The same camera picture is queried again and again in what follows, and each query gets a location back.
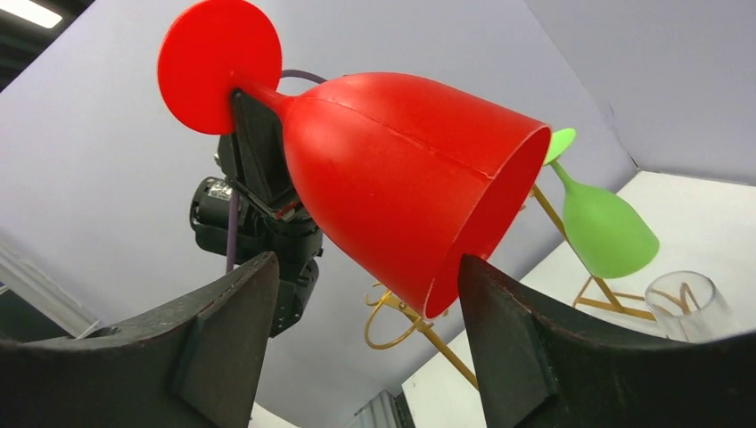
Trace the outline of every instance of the clear glass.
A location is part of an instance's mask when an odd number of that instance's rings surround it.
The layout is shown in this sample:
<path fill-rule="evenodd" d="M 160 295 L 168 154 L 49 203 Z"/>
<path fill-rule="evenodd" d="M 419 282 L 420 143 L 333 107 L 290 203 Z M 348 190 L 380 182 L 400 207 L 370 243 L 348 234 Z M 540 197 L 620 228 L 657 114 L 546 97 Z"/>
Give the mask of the clear glass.
<path fill-rule="evenodd" d="M 645 290 L 645 303 L 672 340 L 710 342 L 731 335 L 735 318 L 717 286 L 691 271 L 656 278 Z"/>

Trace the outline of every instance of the gold metal stand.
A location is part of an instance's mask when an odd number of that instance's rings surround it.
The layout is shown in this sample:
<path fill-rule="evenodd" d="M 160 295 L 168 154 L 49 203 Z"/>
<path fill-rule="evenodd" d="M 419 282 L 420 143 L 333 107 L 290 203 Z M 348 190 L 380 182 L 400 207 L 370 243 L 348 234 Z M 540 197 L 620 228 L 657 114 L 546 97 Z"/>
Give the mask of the gold metal stand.
<path fill-rule="evenodd" d="M 557 230 L 559 230 L 559 233 L 562 234 L 562 236 L 564 237 L 564 241 L 567 242 L 572 248 L 572 245 L 570 244 L 570 240 L 567 239 L 567 233 L 564 231 L 564 223 L 562 222 L 562 219 L 559 218 L 559 215 L 556 213 L 556 210 L 554 210 L 554 207 L 551 206 L 551 203 L 548 201 L 548 199 L 546 199 L 546 196 L 543 194 L 543 192 L 541 192 L 541 190 L 538 188 L 537 185 L 533 186 L 532 196 L 536 198 L 536 201 L 538 201 L 540 206 L 546 212 L 546 215 L 549 217 L 549 219 L 551 219 L 551 222 L 554 223 L 554 226 L 556 226 Z M 583 297 L 583 293 L 586 291 L 586 289 L 592 282 L 598 285 L 598 288 L 601 289 L 601 292 L 604 294 L 608 302 L 588 299 L 586 297 Z M 572 302 L 572 306 L 575 308 L 579 304 L 581 304 L 581 305 L 591 306 L 593 308 L 610 310 L 611 312 L 617 312 L 620 314 L 629 315 L 631 317 L 650 319 L 652 321 L 655 320 L 655 318 L 653 317 L 653 314 L 650 311 L 628 308 L 622 305 L 622 303 L 620 303 L 620 298 L 645 301 L 645 298 L 643 296 L 637 296 L 635 294 L 627 294 L 623 292 L 613 292 L 612 289 L 609 287 L 609 284 L 607 284 L 603 278 L 599 278 L 598 276 L 591 276 L 583 284 L 582 288 L 580 288 L 580 292 L 578 293 L 578 296 L 575 297 L 575 300 Z"/>
<path fill-rule="evenodd" d="M 383 284 L 381 283 L 377 283 L 373 284 L 373 287 L 382 285 Z M 472 370 L 470 370 L 470 367 L 466 366 L 464 362 L 462 362 L 462 360 L 459 359 L 459 357 L 454 353 L 454 351 L 452 351 L 449 346 L 444 343 L 444 341 L 442 341 L 441 338 L 433 331 L 433 323 L 425 321 L 423 317 L 412 310 L 412 308 L 408 307 L 408 305 L 404 301 L 400 300 L 396 295 L 394 295 L 393 292 L 386 289 L 386 292 L 384 292 L 383 296 L 377 301 L 370 301 L 368 299 L 368 296 L 365 296 L 365 304 L 367 306 L 373 307 L 373 312 L 371 312 L 370 317 L 365 323 L 365 343 L 367 343 L 367 346 L 373 348 L 374 350 L 387 350 L 388 348 L 402 343 L 407 337 L 409 337 L 410 334 L 412 334 L 416 330 L 422 333 L 428 339 L 428 341 L 430 341 L 432 345 L 436 347 L 436 349 L 439 350 L 439 352 L 444 357 L 446 357 L 451 365 L 454 366 L 454 368 L 456 368 L 459 373 L 464 376 L 465 379 L 467 379 L 467 382 L 469 382 L 476 390 L 478 389 L 478 378 L 475 377 L 475 374 Z M 412 325 L 393 341 L 386 343 L 373 343 L 373 341 L 370 340 L 370 326 L 373 324 L 373 320 L 378 314 L 378 311 L 384 306 L 395 309 L 404 314 L 405 317 L 407 317 L 407 319 L 409 319 L 409 321 L 412 323 Z"/>

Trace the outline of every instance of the gray wall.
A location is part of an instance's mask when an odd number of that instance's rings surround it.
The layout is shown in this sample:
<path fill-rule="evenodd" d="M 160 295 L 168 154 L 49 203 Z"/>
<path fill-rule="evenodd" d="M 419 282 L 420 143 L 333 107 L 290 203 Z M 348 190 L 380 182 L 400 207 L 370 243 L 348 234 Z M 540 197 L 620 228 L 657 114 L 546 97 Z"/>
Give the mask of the gray wall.
<path fill-rule="evenodd" d="M 0 234 L 106 323 L 223 270 L 187 225 L 195 187 L 219 172 L 217 140 L 179 124 L 155 81 L 162 36 L 191 3 L 98 0 L 0 94 Z M 373 70 L 436 78 L 556 128 L 576 127 L 581 138 L 563 163 L 578 179 L 616 189 L 635 173 L 522 0 L 259 4 L 281 33 L 285 68 L 327 78 Z M 306 87 L 282 84 L 290 93 Z M 460 144 L 474 150 L 474 142 Z M 558 206 L 560 185 L 551 171 L 542 176 Z M 492 261 L 521 276 L 558 241 L 532 203 Z M 341 426 L 379 391 L 396 391 L 434 352 L 422 336 L 370 350 L 362 301 L 373 279 L 330 242 L 320 264 L 304 319 L 268 347 L 258 393 L 263 407 L 306 428 Z M 386 341 L 407 321 L 384 314 L 376 327 L 374 340 Z M 447 340 L 462 328 L 457 306 L 437 323 Z"/>
<path fill-rule="evenodd" d="M 756 184 L 756 2 L 526 3 L 641 169 Z"/>

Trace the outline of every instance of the white table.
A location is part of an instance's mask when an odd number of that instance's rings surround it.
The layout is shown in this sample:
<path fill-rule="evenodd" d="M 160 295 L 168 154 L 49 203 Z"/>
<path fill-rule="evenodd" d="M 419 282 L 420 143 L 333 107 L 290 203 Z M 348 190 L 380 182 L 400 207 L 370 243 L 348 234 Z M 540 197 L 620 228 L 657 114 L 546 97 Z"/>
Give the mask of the white table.
<path fill-rule="evenodd" d="M 643 295 L 656 277 L 675 270 L 693 270 L 714 281 L 741 330 L 756 328 L 756 311 L 752 310 L 756 301 L 755 187 L 640 172 L 618 194 L 659 236 L 661 249 L 640 272 L 607 281 L 614 291 Z M 562 243 L 522 283 L 571 304 L 587 279 L 586 269 Z M 595 284 L 584 296 L 604 300 Z M 586 306 L 578 308 L 616 325 L 661 334 L 651 321 Z M 472 368 L 465 332 L 449 346 Z M 441 355 L 434 356 L 402 387 L 417 428 L 486 426 L 478 392 Z"/>

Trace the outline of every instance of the green plastic wine glass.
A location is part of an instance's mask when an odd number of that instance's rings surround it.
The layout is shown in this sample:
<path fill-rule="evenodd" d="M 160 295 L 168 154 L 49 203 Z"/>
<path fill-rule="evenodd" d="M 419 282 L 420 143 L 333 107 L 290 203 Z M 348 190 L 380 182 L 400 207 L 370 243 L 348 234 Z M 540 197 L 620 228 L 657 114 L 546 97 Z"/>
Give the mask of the green plastic wine glass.
<path fill-rule="evenodd" d="M 628 276 L 659 252 L 659 238 L 637 211 L 616 194 L 573 180 L 559 162 L 564 184 L 564 231 L 588 272 L 601 278 Z"/>
<path fill-rule="evenodd" d="M 544 166 L 556 161 L 565 150 L 569 149 L 575 136 L 578 134 L 573 128 L 560 129 L 551 135 L 551 141 L 548 144 L 548 152 L 544 159 Z"/>

